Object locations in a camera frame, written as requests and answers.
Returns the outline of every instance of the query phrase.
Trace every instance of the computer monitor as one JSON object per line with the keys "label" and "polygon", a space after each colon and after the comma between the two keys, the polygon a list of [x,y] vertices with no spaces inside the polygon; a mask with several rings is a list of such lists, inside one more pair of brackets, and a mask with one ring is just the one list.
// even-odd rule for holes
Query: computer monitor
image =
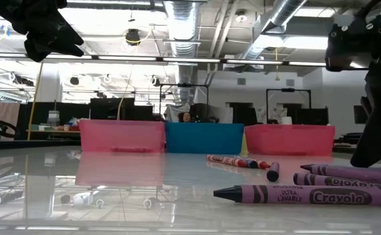
{"label": "computer monitor", "polygon": [[[120,98],[91,99],[91,119],[116,120]],[[120,119],[124,119],[123,108],[134,107],[134,98],[124,98],[120,110]]]}

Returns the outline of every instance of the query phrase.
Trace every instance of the white wall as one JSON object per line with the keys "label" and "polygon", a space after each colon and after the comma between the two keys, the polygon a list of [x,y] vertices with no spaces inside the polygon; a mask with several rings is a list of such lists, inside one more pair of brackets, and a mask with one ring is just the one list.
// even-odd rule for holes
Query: white wall
{"label": "white wall", "polygon": [[354,123],[354,105],[366,96],[367,71],[329,72],[322,69],[324,105],[328,106],[329,122],[335,126],[335,135],[362,132],[365,125]]}
{"label": "white wall", "polygon": [[[206,71],[198,71],[198,83],[203,84]],[[245,86],[237,85],[237,78],[246,78]],[[295,87],[302,89],[302,78],[294,72],[280,72],[279,81],[276,81],[276,73],[264,74],[262,72],[235,72],[219,71],[209,88],[210,105],[225,107],[227,102],[252,102],[254,107],[266,107],[266,89],[286,88],[286,79],[294,79]],[[206,102],[206,97],[200,92],[197,94],[196,102]],[[269,92],[269,104],[277,103],[308,104],[308,94],[299,92],[282,93],[280,91]]]}
{"label": "white wall", "polygon": [[311,90],[312,108],[325,108],[322,69],[316,69],[305,75],[302,84],[304,89]]}

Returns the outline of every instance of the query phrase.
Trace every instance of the crayon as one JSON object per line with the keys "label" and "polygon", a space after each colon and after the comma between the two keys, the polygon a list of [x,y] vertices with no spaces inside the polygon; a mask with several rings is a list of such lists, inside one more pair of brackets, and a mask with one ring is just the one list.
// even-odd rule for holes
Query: crayon
{"label": "crayon", "polygon": [[[310,168],[311,166],[330,166],[328,164],[307,164],[307,165],[303,165],[301,166],[302,169],[308,169]],[[337,168],[345,168],[345,169],[352,169],[351,166],[337,166]],[[358,170],[364,170],[364,171],[376,171],[376,172],[381,172],[381,168],[380,167],[372,167],[372,168],[355,168],[355,169],[358,169]]]}
{"label": "crayon", "polygon": [[265,162],[265,161],[256,160],[256,159],[247,159],[247,160],[255,161],[257,163],[257,168],[259,168],[259,169],[265,170],[265,169],[270,168],[270,165],[267,162]]}
{"label": "crayon", "polygon": [[235,157],[237,159],[241,159],[241,160],[245,161],[250,168],[258,168],[257,162],[253,159],[246,159],[246,158],[242,158],[240,156],[235,156]]}
{"label": "crayon", "polygon": [[342,187],[381,187],[381,183],[369,183],[366,181],[336,178],[331,176],[320,176],[314,174],[294,174],[296,185],[325,185]]}
{"label": "crayon", "polygon": [[381,187],[237,185],[213,194],[241,203],[381,206]]}
{"label": "crayon", "polygon": [[222,163],[222,164],[231,165],[231,166],[249,167],[249,168],[257,167],[257,164],[255,162],[252,162],[251,165],[249,166],[246,161],[237,159],[237,158],[232,158],[232,157],[219,157],[215,155],[206,155],[206,159],[214,163]]}
{"label": "crayon", "polygon": [[308,170],[311,174],[321,176],[334,176],[338,178],[368,181],[371,183],[381,183],[381,171],[377,170],[319,164],[303,165],[301,168]]}
{"label": "crayon", "polygon": [[279,179],[279,163],[272,163],[266,176],[270,182],[276,182]]}

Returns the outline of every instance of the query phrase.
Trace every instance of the yellow cable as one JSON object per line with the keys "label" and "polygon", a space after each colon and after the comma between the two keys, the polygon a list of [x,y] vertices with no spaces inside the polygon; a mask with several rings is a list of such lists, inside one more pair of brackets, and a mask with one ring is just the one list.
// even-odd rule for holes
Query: yellow cable
{"label": "yellow cable", "polygon": [[33,100],[33,106],[31,107],[31,115],[29,116],[29,123],[28,123],[28,138],[27,140],[30,141],[31,139],[31,129],[32,129],[32,122],[33,122],[33,114],[34,114],[34,107],[35,107],[35,101],[37,100],[37,91],[40,87],[40,81],[41,81],[41,75],[42,75],[42,66],[44,65],[44,61],[41,62],[40,66],[40,72],[37,76],[37,84],[35,85],[35,92],[34,92],[34,100]]}
{"label": "yellow cable", "polygon": [[119,102],[119,105],[118,105],[117,120],[119,120],[119,113],[121,111],[121,105],[123,104],[125,93],[127,92],[128,86],[130,84],[130,79],[131,79],[131,74],[132,74],[132,69],[133,68],[134,68],[134,65],[131,66],[130,76],[128,77],[128,81],[127,81],[127,86],[125,87],[123,97],[121,98],[121,101]]}
{"label": "yellow cable", "polygon": [[147,39],[149,38],[149,36],[150,36],[150,34],[151,34],[152,31],[153,31],[153,29],[150,29],[150,30],[149,30],[149,33],[147,34],[147,36],[145,36],[145,38],[140,39],[140,40],[137,40],[137,41],[128,40],[128,39],[125,37],[125,36],[127,36],[127,33],[128,33],[128,31],[127,31],[127,32],[124,33],[124,39],[125,39],[126,42],[129,42],[129,43],[139,43],[139,42],[142,42],[142,41],[144,41],[144,40],[147,40]]}

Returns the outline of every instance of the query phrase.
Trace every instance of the ceiling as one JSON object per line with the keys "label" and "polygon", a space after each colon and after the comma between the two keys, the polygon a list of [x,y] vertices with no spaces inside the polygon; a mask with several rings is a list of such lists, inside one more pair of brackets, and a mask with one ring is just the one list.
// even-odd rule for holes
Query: ceiling
{"label": "ceiling", "polygon": [[[215,33],[215,18],[222,7],[224,0],[210,0],[200,6],[198,19],[198,57],[207,57],[212,38]],[[331,21],[334,14],[348,12],[363,4],[363,1],[324,1],[311,0],[296,14],[298,17],[319,16],[321,20]],[[245,10],[247,20],[237,22],[236,16],[231,16],[231,27],[227,34],[227,41],[221,50],[220,57],[225,55],[237,55],[243,53],[252,41],[252,27],[256,21],[256,16],[263,14],[273,6],[273,1],[240,0],[238,9]],[[66,21],[85,40],[82,50],[89,55],[159,55],[172,56],[170,44],[163,40],[168,39],[168,20],[163,12],[131,11],[131,10],[97,10],[90,8],[64,8],[60,10]],[[0,52],[21,52],[25,53],[23,42],[24,35],[19,35],[10,30],[9,36],[3,36],[3,26],[10,24],[0,18]],[[141,39],[145,39],[138,46],[130,46],[125,41],[125,33],[128,29],[139,29]],[[313,43],[322,42],[324,46],[326,39],[314,39]],[[304,46],[291,46],[277,48],[275,50],[264,50],[262,56],[265,59],[279,59],[290,61],[311,61],[323,62],[325,50],[304,49]],[[102,90],[123,90],[127,86],[130,78],[128,90],[152,91],[159,89],[153,87],[149,80],[155,76],[166,83],[175,83],[174,66],[172,65],[119,65],[119,64],[93,64],[93,63],[61,63],[61,70],[64,72],[63,89],[102,89]],[[0,87],[25,87],[24,85],[12,83],[10,72],[19,74],[27,79],[36,80],[39,65],[26,61],[0,61]],[[274,66],[266,67],[266,72],[275,70]],[[302,75],[309,72],[305,67],[281,68],[283,72],[298,72]],[[79,86],[73,86],[69,80],[71,77],[81,78]],[[1,91],[0,97],[6,97],[24,101],[31,99],[33,93],[22,91]],[[119,97],[119,93],[111,93],[113,97]],[[65,93],[63,99],[72,102],[86,102],[91,97],[96,97],[94,93]],[[142,102],[158,100],[159,96],[142,95]],[[177,97],[170,95],[166,102],[174,102]]]}

